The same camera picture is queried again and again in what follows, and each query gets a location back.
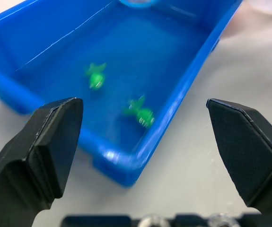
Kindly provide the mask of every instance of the metal screw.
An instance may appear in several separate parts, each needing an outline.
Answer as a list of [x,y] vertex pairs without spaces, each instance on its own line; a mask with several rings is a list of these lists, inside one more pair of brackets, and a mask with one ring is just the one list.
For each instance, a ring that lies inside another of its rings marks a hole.
[[170,224],[157,214],[149,214],[140,220],[138,227],[170,227]]
[[209,227],[241,227],[236,220],[225,214],[212,215],[208,220]]

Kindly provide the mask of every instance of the blue plastic bin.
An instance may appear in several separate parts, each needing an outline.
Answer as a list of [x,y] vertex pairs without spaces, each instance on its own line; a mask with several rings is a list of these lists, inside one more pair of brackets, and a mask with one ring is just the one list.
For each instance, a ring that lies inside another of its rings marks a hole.
[[[135,9],[116,0],[27,0],[0,14],[0,99],[26,114],[82,98],[79,145],[95,167],[131,186],[241,1]],[[85,77],[91,62],[107,63],[96,92]],[[156,116],[149,130],[122,113],[142,95]]]

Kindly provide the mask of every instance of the green plastic figure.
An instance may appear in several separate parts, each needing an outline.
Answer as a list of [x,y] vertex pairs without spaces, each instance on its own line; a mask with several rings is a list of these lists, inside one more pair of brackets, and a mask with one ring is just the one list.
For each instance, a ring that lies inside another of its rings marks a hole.
[[102,87],[105,76],[102,73],[106,68],[106,63],[102,65],[96,65],[91,63],[89,66],[89,70],[86,72],[86,76],[89,77],[89,88],[93,90],[98,90]]
[[137,101],[130,101],[128,109],[124,110],[126,115],[135,115],[137,121],[145,128],[150,128],[155,121],[153,112],[148,108],[142,108],[145,97],[141,96]]

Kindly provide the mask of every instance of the white table surface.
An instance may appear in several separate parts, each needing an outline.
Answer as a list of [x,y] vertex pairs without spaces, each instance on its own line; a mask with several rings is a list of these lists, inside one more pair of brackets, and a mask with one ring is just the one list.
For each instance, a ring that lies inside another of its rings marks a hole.
[[[0,12],[21,0],[0,0]],[[218,153],[208,98],[259,110],[272,123],[272,17],[244,4],[206,61],[138,182],[125,189],[77,150],[66,190],[33,227],[58,227],[67,214],[252,212],[239,197]],[[28,117],[0,102],[0,150]]]

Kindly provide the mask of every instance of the small green toy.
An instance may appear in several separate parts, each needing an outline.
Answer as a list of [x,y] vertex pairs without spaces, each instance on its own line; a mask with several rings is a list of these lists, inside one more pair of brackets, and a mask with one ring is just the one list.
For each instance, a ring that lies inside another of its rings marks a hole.
[[102,65],[96,65],[91,63],[89,66],[89,70],[86,72],[86,76],[89,77],[89,88],[93,90],[98,90],[102,87],[105,76],[102,73],[106,68],[106,63]]
[[141,96],[137,101],[131,100],[128,109],[124,110],[126,115],[135,115],[138,122],[146,127],[150,128],[155,121],[153,112],[148,108],[143,108],[145,97]]

